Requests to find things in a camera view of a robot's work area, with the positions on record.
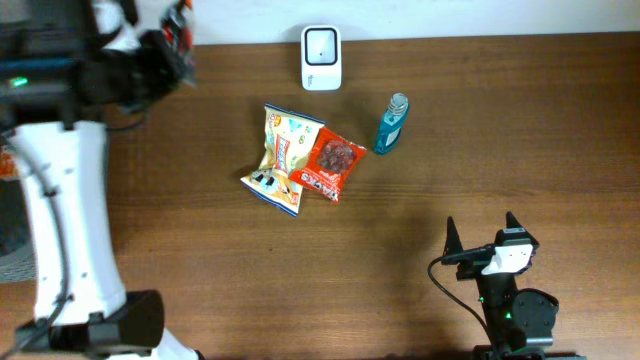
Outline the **blue liquid bottle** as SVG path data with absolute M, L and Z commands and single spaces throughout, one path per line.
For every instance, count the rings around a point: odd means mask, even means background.
M 409 114 L 408 97 L 403 93 L 395 93 L 389 101 L 381 122 L 374 144 L 374 152 L 378 155 L 389 153 L 399 140 L 404 122 Z

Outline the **red snack bag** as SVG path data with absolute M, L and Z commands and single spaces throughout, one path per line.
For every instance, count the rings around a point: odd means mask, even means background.
M 294 170 L 289 178 L 338 203 L 347 178 L 366 154 L 365 147 L 323 127 L 318 133 L 307 163 L 301 169 Z

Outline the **yellow cookie snack bag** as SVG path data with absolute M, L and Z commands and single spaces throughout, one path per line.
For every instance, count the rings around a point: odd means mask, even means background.
M 265 154 L 258 169 L 241 182 L 256 197 L 296 217 L 304 187 L 290 175 L 306 166 L 325 123 L 269 103 L 264 108 Z

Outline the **grey orange snack packet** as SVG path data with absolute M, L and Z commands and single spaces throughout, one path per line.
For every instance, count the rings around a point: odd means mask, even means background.
M 161 18 L 161 30 L 169 45 L 178 53 L 186 54 L 193 47 L 191 0 L 177 0 Z

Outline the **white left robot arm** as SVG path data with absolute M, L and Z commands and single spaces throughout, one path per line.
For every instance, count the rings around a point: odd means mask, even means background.
M 138 32 L 132 1 L 1 5 L 1 136 L 13 157 L 35 254 L 33 318 L 14 353 L 196 359 L 165 325 L 155 290 L 127 291 L 106 204 L 114 104 L 141 120 L 193 77 L 192 3 Z

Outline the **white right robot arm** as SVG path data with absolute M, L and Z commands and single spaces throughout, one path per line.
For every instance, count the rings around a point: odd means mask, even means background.
M 571 352 L 549 353 L 559 312 L 554 296 L 533 288 L 520 289 L 516 277 L 532 266 L 539 242 L 508 212 L 495 240 L 465 249 L 455 222 L 447 219 L 444 251 L 439 263 L 455 266 L 456 279 L 476 282 L 489 344 L 476 346 L 474 359 L 578 359 Z

